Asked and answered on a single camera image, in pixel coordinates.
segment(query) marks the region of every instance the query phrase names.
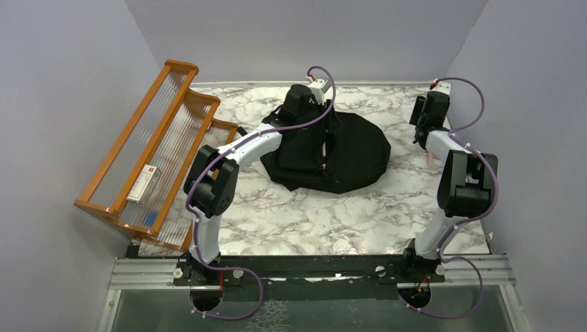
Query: black bag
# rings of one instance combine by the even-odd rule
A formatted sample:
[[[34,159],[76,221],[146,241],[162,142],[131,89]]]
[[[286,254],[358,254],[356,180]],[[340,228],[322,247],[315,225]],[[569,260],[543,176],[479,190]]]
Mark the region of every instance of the black bag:
[[[264,122],[290,116],[288,125],[299,125],[317,118],[325,110],[305,101],[301,106],[303,111],[291,116],[284,111],[288,97]],[[387,170],[389,142],[378,126],[355,113],[332,109],[312,126],[282,134],[279,148],[261,157],[261,162],[271,180],[290,191],[305,187],[342,194],[371,185]]]

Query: floor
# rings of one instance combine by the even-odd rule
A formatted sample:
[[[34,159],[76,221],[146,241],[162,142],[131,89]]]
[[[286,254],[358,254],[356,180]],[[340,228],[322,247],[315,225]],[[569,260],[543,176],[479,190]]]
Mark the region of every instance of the floor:
[[[198,88],[216,95],[215,117],[257,127],[282,103],[288,87]],[[378,125],[391,144],[387,172],[367,188],[347,194],[299,189],[272,183],[260,162],[239,175],[233,204],[222,217],[219,243],[225,255],[397,254],[431,220],[442,173],[440,162],[414,145],[408,124],[417,95],[425,87],[349,87],[337,89],[337,111],[355,112]],[[479,222],[455,237],[446,253],[488,253]],[[141,244],[140,255],[173,255]]]

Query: cable connector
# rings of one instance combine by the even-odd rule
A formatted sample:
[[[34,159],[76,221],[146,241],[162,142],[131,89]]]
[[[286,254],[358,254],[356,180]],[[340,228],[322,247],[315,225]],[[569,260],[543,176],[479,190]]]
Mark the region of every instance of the cable connector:
[[[439,81],[437,78],[435,78],[435,79],[432,81],[432,83],[430,83],[430,90],[434,89],[434,88],[435,88],[435,87],[438,85],[438,83],[439,83],[439,82],[440,82],[440,81]]]

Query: cable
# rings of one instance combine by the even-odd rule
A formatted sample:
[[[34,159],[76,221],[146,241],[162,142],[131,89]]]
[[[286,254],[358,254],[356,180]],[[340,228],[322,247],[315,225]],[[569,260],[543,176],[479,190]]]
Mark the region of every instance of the cable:
[[[204,176],[208,173],[208,171],[210,171],[224,157],[231,154],[234,149],[238,149],[242,145],[246,144],[248,141],[250,141],[254,138],[257,138],[259,136],[263,136],[266,133],[273,133],[273,132],[286,131],[286,130],[292,130],[292,129],[300,129],[300,128],[311,126],[311,125],[315,124],[316,122],[322,120],[332,110],[332,107],[334,105],[334,100],[336,98],[336,85],[334,83],[334,78],[332,78],[332,75],[330,75],[330,72],[327,71],[326,68],[324,68],[322,66],[311,66],[308,69],[308,72],[306,75],[311,75],[310,72],[314,69],[319,69],[319,70],[323,71],[326,74],[326,76],[328,76],[328,79],[330,80],[330,83],[332,84],[332,100],[331,100],[330,104],[328,105],[328,107],[326,108],[326,110],[324,111],[324,113],[320,114],[320,116],[318,116],[316,119],[309,121],[309,122],[306,122],[306,123],[303,123],[303,124],[298,124],[298,125],[289,126],[289,127],[272,128],[272,129],[267,129],[267,130],[258,132],[257,135],[251,135],[251,136],[243,139],[242,141],[237,143],[232,149],[229,149],[229,150],[221,153],[220,155],[218,155],[218,157],[216,157],[214,160],[212,160],[212,162],[210,164],[208,164],[208,166],[206,166],[204,171],[202,171],[202,173],[198,176],[198,178],[194,182],[194,185],[191,187],[190,192],[188,193],[188,198],[186,199],[186,209],[188,209],[188,211],[195,214],[195,216],[197,218],[199,218],[198,211],[196,211],[190,205],[190,202],[192,201],[192,197],[194,196],[194,192],[196,191],[196,188],[198,187],[198,185],[200,184],[200,182],[202,181]],[[209,270],[213,270],[213,271],[224,272],[224,271],[241,270],[243,272],[250,274],[251,276],[253,276],[256,279],[257,284],[259,285],[259,301],[257,301],[257,304],[255,305],[253,310],[249,311],[248,313],[246,313],[244,315],[240,315],[240,316],[232,316],[231,317],[231,316],[218,315],[215,313],[202,312],[202,311],[198,310],[194,306],[193,301],[192,301],[192,297],[190,296],[190,305],[192,306],[192,313],[198,313],[198,314],[201,314],[202,317],[208,316],[208,317],[217,318],[220,320],[242,320],[242,319],[247,318],[248,316],[251,316],[252,314],[256,313],[257,310],[259,310],[259,308],[261,307],[261,303],[263,302],[263,284],[261,282],[261,278],[259,278],[259,276],[256,273],[254,273],[252,270],[249,270],[248,268],[232,268],[232,267],[218,268],[218,267],[214,267],[214,266],[209,266],[208,263],[206,263],[206,261],[202,257],[200,249],[199,249],[198,239],[197,239],[198,225],[199,225],[199,223],[197,221],[194,222],[194,230],[192,232],[192,235],[193,235],[193,239],[194,239],[194,246],[196,247],[196,254],[197,254],[198,259],[199,259],[200,263],[202,264],[202,266],[204,266],[205,268],[207,268]]]
[[[497,181],[497,175],[495,174],[494,169],[491,167],[491,165],[489,164],[489,162],[487,161],[487,159],[485,159],[485,157],[483,157],[483,155],[477,150],[474,149],[473,147],[471,147],[471,145],[469,143],[464,143],[463,141],[461,141],[461,139],[459,139],[456,136],[456,132],[457,131],[461,131],[463,129],[467,129],[470,128],[471,126],[473,126],[475,123],[477,123],[477,121],[479,121],[479,119],[481,119],[481,116],[483,115],[483,112],[485,111],[485,97],[483,95],[483,92],[481,92],[481,89],[479,89],[479,86],[477,86],[477,84],[465,79],[465,78],[461,78],[461,77],[445,77],[445,78],[440,78],[440,79],[436,79],[433,81],[430,89],[432,89],[433,87],[435,87],[436,85],[438,85],[438,82],[441,81],[449,81],[449,80],[455,80],[455,81],[461,81],[461,82],[465,82],[469,85],[471,85],[473,88],[475,88],[475,90],[477,90],[477,92],[479,93],[479,97],[481,98],[481,110],[479,111],[479,115],[477,115],[477,118],[475,118],[475,120],[473,120],[471,123],[459,127],[457,129],[453,129],[450,130],[449,132],[449,137],[456,142],[457,144],[459,144],[463,149],[466,149],[467,151],[475,154],[475,156],[477,156],[477,158],[479,158],[479,160],[481,160],[481,163],[485,166],[485,169],[489,172],[489,175],[491,176],[491,181],[493,181],[494,184],[494,194],[491,200],[491,205],[489,205],[489,207],[487,208],[487,210],[485,212],[483,212],[482,214],[478,215],[478,216],[474,216],[468,219],[464,219],[461,221],[458,221],[455,223],[455,226],[460,226],[460,225],[464,225],[466,223],[471,223],[473,221],[477,221],[477,220],[481,220],[483,218],[485,218],[486,216],[488,216],[495,208],[496,204],[497,204],[497,200],[499,197],[499,184]],[[444,245],[444,242],[446,242],[446,240],[451,236],[452,232],[454,231],[454,228],[449,228],[448,230],[446,230],[446,232],[442,235],[442,237],[440,238],[440,240],[438,241],[438,244],[436,245],[436,248],[442,248],[442,246]],[[428,311],[424,311],[421,308],[415,308],[414,306],[411,306],[403,297],[399,297],[402,301],[404,301],[404,303],[406,304],[406,307],[416,311],[418,313],[421,313],[422,315],[426,315],[429,317],[434,317],[434,318],[442,318],[442,319],[446,319],[446,320],[456,320],[459,318],[463,318],[465,316],[471,315],[472,313],[474,313],[475,311],[477,311],[477,309],[479,309],[479,306],[481,305],[481,301],[483,299],[483,291],[485,289],[485,287],[483,286],[483,278],[481,277],[481,272],[479,271],[479,269],[477,268],[477,266],[475,266],[475,264],[473,264],[472,261],[468,260],[466,257],[463,256],[454,256],[451,257],[449,259],[444,259],[442,257],[442,252],[439,251],[438,252],[438,258],[440,259],[440,261],[442,263],[450,263],[451,261],[456,261],[456,260],[463,260],[465,262],[467,262],[474,270],[475,273],[477,273],[477,276],[479,277],[479,290],[480,290],[480,294],[479,294],[479,298],[477,299],[477,302],[473,305],[472,308],[470,308],[467,312],[462,313],[460,315],[437,315],[435,313],[430,313]]]

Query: corrugated transparent panel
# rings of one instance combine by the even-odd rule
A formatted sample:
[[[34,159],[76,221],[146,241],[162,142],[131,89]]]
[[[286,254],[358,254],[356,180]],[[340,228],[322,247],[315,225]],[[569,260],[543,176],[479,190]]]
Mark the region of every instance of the corrugated transparent panel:
[[[130,176],[130,172],[141,157],[151,139],[151,135],[161,122],[161,119],[163,119],[165,112],[169,109],[171,101],[177,95],[186,76],[186,73],[173,71],[167,75],[127,142],[114,159],[96,192],[90,198],[92,203],[107,207],[114,204],[116,197],[118,197],[123,185]]]
[[[211,147],[219,147],[225,145],[229,133],[230,131],[227,129],[212,127],[204,136],[200,146],[210,145]],[[183,192],[183,183],[186,181],[187,176],[186,173],[186,176],[183,177],[182,185],[177,191],[173,204],[163,222],[159,236],[156,238],[157,241],[169,243],[174,246],[181,246],[183,240],[186,238],[190,226],[192,225],[193,215],[191,212],[187,211],[185,207],[188,195]]]
[[[168,132],[163,137],[161,145],[153,155],[149,165],[157,166],[161,175],[156,187],[149,197],[149,200],[140,205],[135,202],[128,202],[120,216],[122,222],[142,228],[151,228],[163,203],[171,191],[171,187],[188,152],[192,146],[204,119],[200,116],[206,114],[210,109],[209,104],[199,104],[198,109],[202,113],[189,111],[185,104],[182,104],[175,118],[171,122]]]

